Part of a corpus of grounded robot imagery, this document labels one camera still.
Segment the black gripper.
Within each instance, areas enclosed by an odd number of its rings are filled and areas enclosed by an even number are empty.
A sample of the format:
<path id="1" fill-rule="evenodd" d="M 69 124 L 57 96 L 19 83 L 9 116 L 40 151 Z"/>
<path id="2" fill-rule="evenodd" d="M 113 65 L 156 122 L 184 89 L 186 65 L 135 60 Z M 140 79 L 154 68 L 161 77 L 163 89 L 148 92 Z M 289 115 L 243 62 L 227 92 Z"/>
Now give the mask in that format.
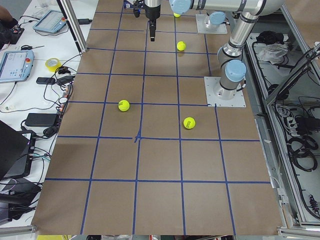
<path id="1" fill-rule="evenodd" d="M 149 21 L 150 41 L 154 42 L 156 37 L 156 19 L 160 17 L 160 5 L 156 7 L 145 6 L 145 15 Z"/>

